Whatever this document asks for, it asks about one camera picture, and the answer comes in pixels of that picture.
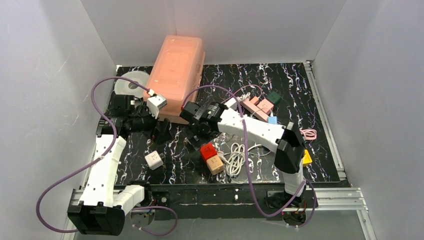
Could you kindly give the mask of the red cube socket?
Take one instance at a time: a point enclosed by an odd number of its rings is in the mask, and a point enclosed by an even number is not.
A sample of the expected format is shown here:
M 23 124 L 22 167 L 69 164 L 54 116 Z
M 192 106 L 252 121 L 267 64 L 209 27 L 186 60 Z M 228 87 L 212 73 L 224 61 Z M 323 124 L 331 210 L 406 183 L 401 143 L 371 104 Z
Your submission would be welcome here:
M 207 160 L 209 160 L 210 158 L 216 156 L 217 150 L 215 149 L 214 145 L 212 143 L 207 143 L 205 145 L 203 145 L 200 150 L 200 155 L 201 158 L 203 159 L 203 161 L 206 163 Z

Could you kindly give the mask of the pink plastic storage box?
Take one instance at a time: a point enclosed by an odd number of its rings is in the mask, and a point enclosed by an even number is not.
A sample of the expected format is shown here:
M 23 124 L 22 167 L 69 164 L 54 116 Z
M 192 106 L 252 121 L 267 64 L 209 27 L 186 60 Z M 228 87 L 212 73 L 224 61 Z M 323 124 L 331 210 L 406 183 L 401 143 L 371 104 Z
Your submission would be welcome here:
M 167 100 L 159 119 L 187 125 L 180 117 L 185 97 L 200 86 L 205 60 L 203 41 L 199 37 L 167 35 L 149 79 L 145 85 Z

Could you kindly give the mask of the yellow cube socket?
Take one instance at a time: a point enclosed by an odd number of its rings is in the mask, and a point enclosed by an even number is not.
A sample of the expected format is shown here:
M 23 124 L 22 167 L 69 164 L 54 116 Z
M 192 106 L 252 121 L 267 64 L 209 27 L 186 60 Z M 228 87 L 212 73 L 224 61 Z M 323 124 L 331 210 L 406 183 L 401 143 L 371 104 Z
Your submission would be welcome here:
M 304 150 L 304 156 L 302 159 L 302 166 L 307 167 L 313 162 L 312 157 L 307 149 Z

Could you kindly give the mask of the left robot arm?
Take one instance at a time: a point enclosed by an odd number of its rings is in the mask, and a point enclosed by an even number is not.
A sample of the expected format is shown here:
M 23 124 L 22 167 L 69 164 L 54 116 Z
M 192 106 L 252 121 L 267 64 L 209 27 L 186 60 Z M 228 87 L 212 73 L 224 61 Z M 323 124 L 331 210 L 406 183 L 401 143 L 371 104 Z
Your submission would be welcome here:
M 77 203 L 70 203 L 67 216 L 84 235 L 118 236 L 133 208 L 148 203 L 142 181 L 115 187 L 120 158 L 132 133 L 144 133 L 158 143 L 169 137 L 169 120 L 159 121 L 167 100 L 159 94 L 143 98 L 115 95 L 112 106 L 100 118 L 96 129 L 96 156 Z

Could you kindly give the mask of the tan cube socket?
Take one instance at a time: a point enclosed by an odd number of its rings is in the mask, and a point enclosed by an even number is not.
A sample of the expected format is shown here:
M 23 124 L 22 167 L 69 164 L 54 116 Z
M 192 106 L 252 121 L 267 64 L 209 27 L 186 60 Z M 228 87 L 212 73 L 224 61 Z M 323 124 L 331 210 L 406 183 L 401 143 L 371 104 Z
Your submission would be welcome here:
M 212 175 L 217 175 L 225 169 L 224 163 L 218 155 L 208 158 L 206 165 Z

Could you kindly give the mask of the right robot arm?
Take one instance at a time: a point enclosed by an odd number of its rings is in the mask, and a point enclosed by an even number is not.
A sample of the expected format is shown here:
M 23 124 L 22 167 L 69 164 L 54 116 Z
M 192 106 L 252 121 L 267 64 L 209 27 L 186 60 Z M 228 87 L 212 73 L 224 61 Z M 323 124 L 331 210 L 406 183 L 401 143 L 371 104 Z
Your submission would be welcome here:
M 298 125 L 271 124 L 249 116 L 218 102 L 207 107 L 188 101 L 181 109 L 180 117 L 189 123 L 188 139 L 199 148 L 219 134 L 246 136 L 249 141 L 264 146 L 274 153 L 274 166 L 283 173 L 284 192 L 301 197 L 305 188 L 303 158 L 305 141 Z

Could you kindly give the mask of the white power strip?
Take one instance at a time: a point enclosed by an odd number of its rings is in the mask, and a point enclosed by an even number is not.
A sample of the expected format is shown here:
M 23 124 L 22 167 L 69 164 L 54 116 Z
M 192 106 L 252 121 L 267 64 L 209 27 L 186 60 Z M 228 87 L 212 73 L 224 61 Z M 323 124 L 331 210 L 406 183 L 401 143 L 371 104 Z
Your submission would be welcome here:
M 237 108 L 238 108 L 238 104 L 239 104 L 239 101 L 236 99 L 236 98 L 230 98 L 229 100 L 227 100 L 225 103 L 224 103 L 224 105 L 226 106 L 226 107 L 228 107 L 229 109 L 232 109 L 232 110 L 236 110 Z

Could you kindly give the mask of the white cube socket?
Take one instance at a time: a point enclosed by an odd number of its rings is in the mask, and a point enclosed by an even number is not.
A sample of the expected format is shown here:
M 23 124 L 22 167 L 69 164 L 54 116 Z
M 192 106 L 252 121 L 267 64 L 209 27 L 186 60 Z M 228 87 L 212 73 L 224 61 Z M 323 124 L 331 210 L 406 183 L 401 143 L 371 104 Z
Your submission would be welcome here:
M 156 170 L 157 168 L 164 165 L 164 155 L 158 153 L 156 150 L 147 154 L 144 159 L 151 170 Z

